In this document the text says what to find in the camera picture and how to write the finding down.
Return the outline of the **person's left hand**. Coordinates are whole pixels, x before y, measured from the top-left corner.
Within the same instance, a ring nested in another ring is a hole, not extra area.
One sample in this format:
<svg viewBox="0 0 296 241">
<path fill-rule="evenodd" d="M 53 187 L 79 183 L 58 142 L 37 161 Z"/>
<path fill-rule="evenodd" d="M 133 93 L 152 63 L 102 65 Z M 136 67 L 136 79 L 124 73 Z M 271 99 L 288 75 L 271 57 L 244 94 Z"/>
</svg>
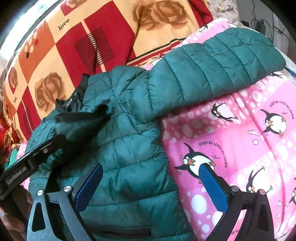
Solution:
<svg viewBox="0 0 296 241">
<path fill-rule="evenodd" d="M 1 201 L 1 221 L 14 240 L 27 239 L 27 221 L 30 216 L 33 200 L 31 194 L 24 186 L 20 185 L 12 193 Z"/>
</svg>

